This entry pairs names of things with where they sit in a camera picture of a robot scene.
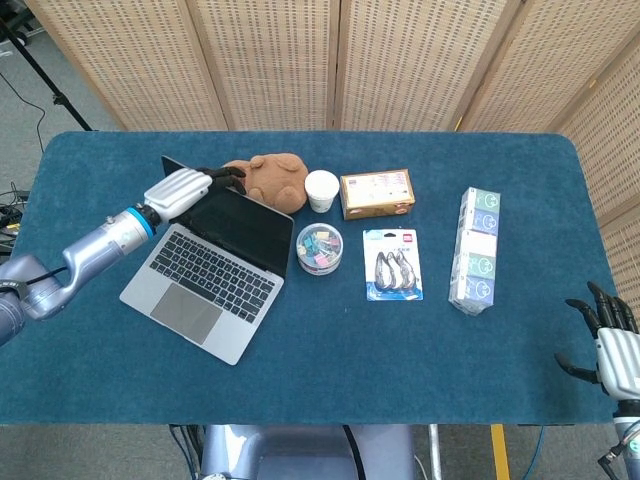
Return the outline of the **right black-fingered silver robot hand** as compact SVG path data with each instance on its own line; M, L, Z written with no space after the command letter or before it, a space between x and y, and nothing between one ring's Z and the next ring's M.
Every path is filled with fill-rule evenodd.
M600 385L618 402L639 401L639 327L631 307L593 281L586 283L595 309L586 301L569 298L565 303L577 310L589 330L596 351L596 367L585 369L571 363L560 352L557 365L569 376Z

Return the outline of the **left black-fingered silver robot hand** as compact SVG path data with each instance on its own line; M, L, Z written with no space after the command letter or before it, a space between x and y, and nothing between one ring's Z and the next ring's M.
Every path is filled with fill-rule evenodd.
M144 193L144 204L153 209L162 223L179 217L214 189L233 187L240 194L246 189L246 173L237 167L219 169L183 167Z

